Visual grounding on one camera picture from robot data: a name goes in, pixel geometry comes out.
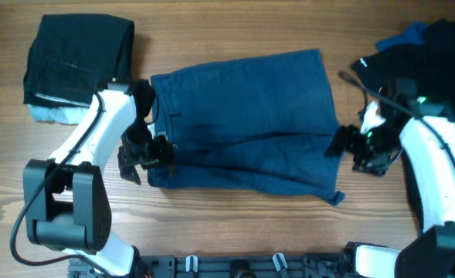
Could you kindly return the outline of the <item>black garment pile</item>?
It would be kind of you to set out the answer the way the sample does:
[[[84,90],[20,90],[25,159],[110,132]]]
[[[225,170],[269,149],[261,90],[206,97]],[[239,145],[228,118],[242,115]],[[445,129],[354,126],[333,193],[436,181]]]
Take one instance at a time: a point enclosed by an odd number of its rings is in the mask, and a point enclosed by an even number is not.
[[[426,232],[455,223],[455,22],[423,32],[423,45],[396,45],[352,63],[397,130],[409,201]]]

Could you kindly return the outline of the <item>blue garment under pile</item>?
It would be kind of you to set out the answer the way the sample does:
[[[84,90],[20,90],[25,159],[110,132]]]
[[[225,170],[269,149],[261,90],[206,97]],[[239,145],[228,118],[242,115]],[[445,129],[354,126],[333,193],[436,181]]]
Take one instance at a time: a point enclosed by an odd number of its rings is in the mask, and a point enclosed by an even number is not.
[[[408,44],[408,45],[423,45],[425,43],[423,32],[429,26],[423,22],[413,22],[405,30],[395,36],[378,41],[375,44],[376,49],[381,52],[392,46]]]

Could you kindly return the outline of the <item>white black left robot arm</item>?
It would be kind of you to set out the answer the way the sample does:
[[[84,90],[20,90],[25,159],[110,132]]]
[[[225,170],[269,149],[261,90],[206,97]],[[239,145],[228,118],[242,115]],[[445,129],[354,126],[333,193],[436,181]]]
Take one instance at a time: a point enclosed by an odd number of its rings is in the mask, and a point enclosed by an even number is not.
[[[145,122],[157,105],[147,80],[102,80],[90,109],[75,131],[46,160],[32,159],[22,174],[25,204],[10,239],[13,257],[28,266],[69,261],[70,277],[151,277],[138,249],[111,230],[112,212],[103,180],[117,151],[121,178],[140,184],[137,168],[171,164],[173,146],[153,135]],[[23,259],[16,249],[21,224],[28,240],[62,256],[42,262]]]

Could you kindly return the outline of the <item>folded dark green trousers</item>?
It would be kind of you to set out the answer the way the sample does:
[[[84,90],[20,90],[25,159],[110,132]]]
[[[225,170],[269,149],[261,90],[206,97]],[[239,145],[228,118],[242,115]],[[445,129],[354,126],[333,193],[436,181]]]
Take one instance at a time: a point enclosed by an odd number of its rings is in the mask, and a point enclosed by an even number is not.
[[[44,15],[29,48],[24,104],[87,107],[102,79],[131,76],[134,22],[105,14]]]

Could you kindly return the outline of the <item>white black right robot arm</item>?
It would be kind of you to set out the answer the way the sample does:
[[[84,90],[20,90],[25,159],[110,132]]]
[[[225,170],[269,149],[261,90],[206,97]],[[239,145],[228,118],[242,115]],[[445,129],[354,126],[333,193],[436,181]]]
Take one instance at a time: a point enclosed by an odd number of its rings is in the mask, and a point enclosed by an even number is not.
[[[350,242],[336,263],[337,275],[455,277],[455,120],[450,105],[419,93],[413,80],[392,80],[378,93],[346,72],[339,76],[374,99],[359,111],[359,127],[338,129],[327,154],[351,153],[355,171],[375,176],[405,156],[419,237],[404,249]]]

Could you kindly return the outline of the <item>navy blue shorts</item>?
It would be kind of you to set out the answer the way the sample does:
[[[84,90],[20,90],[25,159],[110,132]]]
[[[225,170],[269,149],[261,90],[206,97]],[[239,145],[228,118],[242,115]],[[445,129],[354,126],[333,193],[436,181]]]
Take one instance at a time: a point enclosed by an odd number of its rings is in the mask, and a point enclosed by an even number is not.
[[[148,183],[313,195],[337,205],[339,128],[317,49],[190,66],[154,75],[154,132],[174,145]]]

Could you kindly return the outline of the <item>folded light grey garment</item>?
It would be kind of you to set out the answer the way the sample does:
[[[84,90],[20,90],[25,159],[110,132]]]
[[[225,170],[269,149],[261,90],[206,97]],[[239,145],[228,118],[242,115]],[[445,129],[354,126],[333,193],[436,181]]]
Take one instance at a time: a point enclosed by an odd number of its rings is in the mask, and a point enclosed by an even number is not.
[[[41,107],[28,105],[29,113],[34,121],[56,122],[59,124],[79,124],[86,115],[87,107]]]

